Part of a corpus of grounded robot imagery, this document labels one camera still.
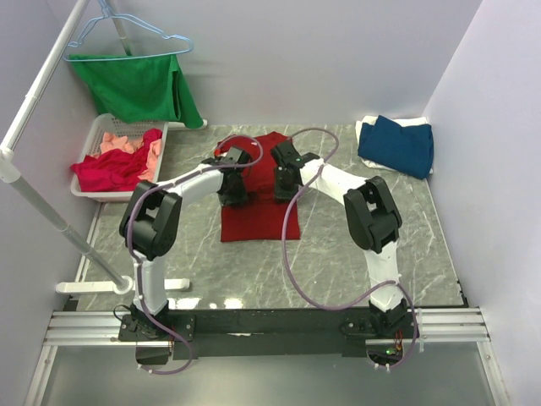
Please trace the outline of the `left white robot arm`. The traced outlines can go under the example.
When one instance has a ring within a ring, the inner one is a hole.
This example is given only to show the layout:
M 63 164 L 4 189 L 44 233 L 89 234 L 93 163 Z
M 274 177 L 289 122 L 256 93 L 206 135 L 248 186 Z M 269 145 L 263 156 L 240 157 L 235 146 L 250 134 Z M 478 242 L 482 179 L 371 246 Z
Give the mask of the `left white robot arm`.
M 119 233 L 134 263 L 136 293 L 130 312 L 147 338 L 164 337 L 171 325 L 164 266 L 178 234 L 181 210 L 211 194 L 217 194 L 223 205 L 247 202 L 243 170 L 254 161 L 245 150 L 231 147 L 176 178 L 141 181 L 135 187 Z

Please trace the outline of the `dark red t shirt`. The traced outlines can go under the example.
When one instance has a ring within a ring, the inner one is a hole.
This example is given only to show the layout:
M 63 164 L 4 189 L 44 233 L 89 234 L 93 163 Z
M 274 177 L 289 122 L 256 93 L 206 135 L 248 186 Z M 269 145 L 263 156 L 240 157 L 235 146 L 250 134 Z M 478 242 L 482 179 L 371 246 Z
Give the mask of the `dark red t shirt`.
M 248 152 L 253 158 L 260 154 L 263 156 L 256 165 L 242 172 L 248 201 L 240 206 L 224 206 L 221 209 L 222 243 L 281 239 L 288 203 L 274 197 L 276 163 L 271 149 L 286 139 L 278 132 L 257 136 L 254 141 L 235 137 L 218 149 L 219 152 L 226 152 L 234 146 Z

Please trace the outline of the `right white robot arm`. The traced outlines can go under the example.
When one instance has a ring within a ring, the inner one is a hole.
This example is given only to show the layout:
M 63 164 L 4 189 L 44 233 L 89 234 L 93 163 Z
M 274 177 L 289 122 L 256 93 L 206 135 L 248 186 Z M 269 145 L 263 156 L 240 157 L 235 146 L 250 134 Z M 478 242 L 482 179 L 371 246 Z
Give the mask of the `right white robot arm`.
M 385 180 L 363 178 L 328 164 L 307 153 L 300 155 L 290 141 L 271 149 L 276 162 L 275 196 L 288 206 L 281 226 L 282 262 L 290 282 L 309 304 L 322 310 L 345 310 L 369 300 L 369 320 L 380 337 L 390 337 L 406 320 L 411 300 L 404 293 L 397 269 L 396 247 L 402 218 Z M 287 228 L 292 209 L 307 189 L 315 189 L 343 205 L 347 229 L 367 263 L 370 289 L 358 299 L 343 305 L 322 305 L 312 300 L 298 285 L 287 257 Z

